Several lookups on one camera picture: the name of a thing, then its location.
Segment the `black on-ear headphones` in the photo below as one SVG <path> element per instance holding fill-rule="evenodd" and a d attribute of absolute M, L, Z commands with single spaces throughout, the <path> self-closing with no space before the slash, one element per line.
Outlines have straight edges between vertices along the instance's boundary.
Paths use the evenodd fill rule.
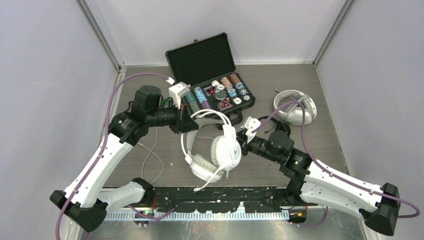
<path fill-rule="evenodd" d="M 282 122 L 281 120 L 278 120 L 274 117 L 272 117 L 270 120 L 273 122 L 273 126 L 271 129 L 265 131 L 265 133 L 283 131 L 288 136 L 291 135 L 291 127 L 287 123 Z"/>

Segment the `large white gaming headphones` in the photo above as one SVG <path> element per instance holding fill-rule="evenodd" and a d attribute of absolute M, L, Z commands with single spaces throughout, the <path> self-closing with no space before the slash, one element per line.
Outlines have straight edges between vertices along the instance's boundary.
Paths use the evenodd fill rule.
<path fill-rule="evenodd" d="M 302 103 L 305 113 L 303 113 L 302 107 L 297 103 L 292 103 L 286 110 L 280 110 L 277 116 L 280 117 L 284 122 L 289 123 L 292 126 L 300 126 L 302 124 L 303 117 L 305 118 L 305 124 L 310 124 L 318 115 L 317 107 L 313 99 L 302 91 L 289 89 L 279 91 L 273 99 L 273 109 L 276 110 L 279 104 L 284 99 L 291 99 Z"/>

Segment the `small white headphones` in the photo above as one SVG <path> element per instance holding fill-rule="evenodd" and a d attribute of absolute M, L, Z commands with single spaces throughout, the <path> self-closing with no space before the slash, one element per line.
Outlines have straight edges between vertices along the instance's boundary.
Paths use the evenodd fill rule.
<path fill-rule="evenodd" d="M 215 137 L 210 147 L 210 160 L 201 154 L 193 153 L 193 145 L 198 137 L 198 130 L 182 133 L 180 145 L 184 160 L 189 164 L 192 173 L 205 181 L 205 184 L 194 188 L 199 192 L 208 184 L 219 181 L 223 175 L 228 176 L 229 171 L 237 167 L 241 161 L 241 145 L 237 141 L 235 127 L 230 118 L 224 113 L 212 109 L 201 109 L 191 116 L 199 128 L 206 125 L 221 124 L 223 134 Z"/>

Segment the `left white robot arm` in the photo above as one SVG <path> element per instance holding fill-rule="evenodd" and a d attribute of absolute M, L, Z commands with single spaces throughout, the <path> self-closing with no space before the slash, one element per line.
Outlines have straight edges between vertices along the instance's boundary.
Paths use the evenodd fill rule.
<path fill-rule="evenodd" d="M 168 93 L 172 104 L 164 107 L 158 87 L 142 86 L 127 110 L 107 120 L 105 138 L 82 172 L 65 190 L 55 190 L 50 201 L 87 233 L 97 229 L 108 213 L 134 203 L 148 207 L 154 200 L 155 189 L 140 177 L 107 194 L 100 192 L 118 163 L 147 135 L 150 127 L 168 126 L 174 133 L 199 128 L 181 103 L 189 92 L 183 83 L 171 86 Z"/>

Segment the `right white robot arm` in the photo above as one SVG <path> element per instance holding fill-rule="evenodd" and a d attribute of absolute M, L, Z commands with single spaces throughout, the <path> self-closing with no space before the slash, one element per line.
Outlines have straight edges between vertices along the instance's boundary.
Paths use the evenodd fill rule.
<path fill-rule="evenodd" d="M 313 161 L 294 147 L 294 141 L 282 130 L 264 139 L 249 138 L 246 130 L 236 134 L 241 153 L 253 153 L 279 164 L 279 171 L 290 179 L 285 198 L 291 205 L 312 203 L 350 214 L 373 231 L 393 236 L 401 203 L 399 189 L 391 184 L 377 185 L 337 171 L 319 160 Z"/>

